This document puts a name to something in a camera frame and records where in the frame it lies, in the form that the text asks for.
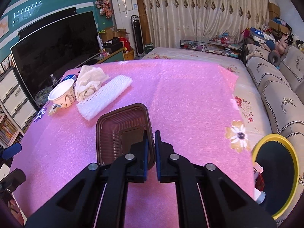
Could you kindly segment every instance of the green box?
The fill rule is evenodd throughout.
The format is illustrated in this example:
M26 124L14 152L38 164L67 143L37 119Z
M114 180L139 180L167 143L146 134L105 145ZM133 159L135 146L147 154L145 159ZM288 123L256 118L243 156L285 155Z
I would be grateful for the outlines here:
M145 54L148 54L154 49L153 43L145 45Z

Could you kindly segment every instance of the silver screw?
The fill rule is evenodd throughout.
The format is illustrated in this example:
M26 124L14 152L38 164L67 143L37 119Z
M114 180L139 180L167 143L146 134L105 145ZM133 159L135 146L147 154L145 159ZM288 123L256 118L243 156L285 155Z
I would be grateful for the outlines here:
M206 168L207 168L207 170L215 170L216 169L215 165L212 164L212 163L206 164Z
M179 159L179 155L178 154L171 154L170 155L170 159L172 159L172 160L178 160Z
M126 160L132 160L135 158L134 154L126 154L125 155Z
M92 163L92 164L89 164L89 170L96 170L98 168L98 165L96 163Z

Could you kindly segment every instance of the brown plastic tray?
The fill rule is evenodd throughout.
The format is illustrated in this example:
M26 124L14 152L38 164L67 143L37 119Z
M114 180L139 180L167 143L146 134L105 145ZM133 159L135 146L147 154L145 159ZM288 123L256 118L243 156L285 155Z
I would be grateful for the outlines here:
M143 140L145 130L149 140L148 169L151 169L155 164L155 148L147 107L132 104L102 115L96 124L98 164L111 164L127 154L134 143Z

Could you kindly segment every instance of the white wall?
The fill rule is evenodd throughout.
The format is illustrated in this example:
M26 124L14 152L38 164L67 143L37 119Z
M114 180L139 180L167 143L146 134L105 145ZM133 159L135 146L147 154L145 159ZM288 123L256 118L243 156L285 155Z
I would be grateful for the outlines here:
M292 32L304 41L304 22L290 0L276 0L281 9L281 19L292 28Z

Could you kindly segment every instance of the wooden basket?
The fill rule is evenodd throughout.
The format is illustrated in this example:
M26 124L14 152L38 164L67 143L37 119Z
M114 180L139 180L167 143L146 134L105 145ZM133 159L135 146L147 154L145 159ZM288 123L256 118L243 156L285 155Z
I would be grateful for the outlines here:
M131 49L128 53L124 53L123 55L126 61L134 60L134 49Z

